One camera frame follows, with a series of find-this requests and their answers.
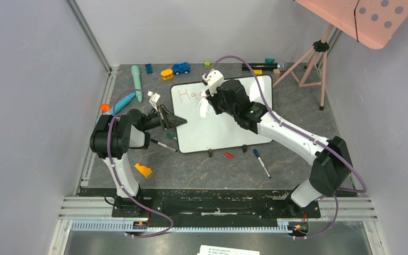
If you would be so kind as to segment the white whiteboard black frame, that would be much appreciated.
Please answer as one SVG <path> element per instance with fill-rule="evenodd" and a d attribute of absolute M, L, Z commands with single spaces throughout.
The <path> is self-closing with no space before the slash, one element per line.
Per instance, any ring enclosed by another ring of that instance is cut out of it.
<path fill-rule="evenodd" d="M 234 118 L 216 114 L 205 99 L 201 82 L 175 84 L 170 88 L 174 115 L 187 120 L 176 128 L 181 153 L 200 152 L 269 143 L 272 139 L 238 126 Z"/>

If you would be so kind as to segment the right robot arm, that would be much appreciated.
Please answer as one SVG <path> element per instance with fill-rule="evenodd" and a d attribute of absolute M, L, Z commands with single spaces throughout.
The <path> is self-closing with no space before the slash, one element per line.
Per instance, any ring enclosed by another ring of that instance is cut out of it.
<path fill-rule="evenodd" d="M 230 115 L 238 126 L 270 138 L 295 152 L 311 165 L 311 173 L 285 199 L 293 217 L 301 216 L 310 203 L 331 197 L 351 173 L 346 142 L 317 136 L 281 118 L 264 103 L 251 101 L 239 80 L 208 82 L 206 99 L 216 114 Z"/>

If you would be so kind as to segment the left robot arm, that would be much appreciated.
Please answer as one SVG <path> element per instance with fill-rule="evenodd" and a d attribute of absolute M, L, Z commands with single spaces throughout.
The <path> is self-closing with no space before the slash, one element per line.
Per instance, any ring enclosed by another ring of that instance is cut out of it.
<path fill-rule="evenodd" d="M 166 131 L 188 121 L 174 115 L 165 105 L 149 114 L 132 109 L 122 115 L 102 115 L 90 137 L 90 149 L 108 167 L 116 185 L 113 207 L 118 213 L 140 216 L 151 212 L 141 198 L 140 185 L 133 176 L 128 152 L 131 149 L 147 149 L 153 138 L 148 132 L 162 128 Z"/>

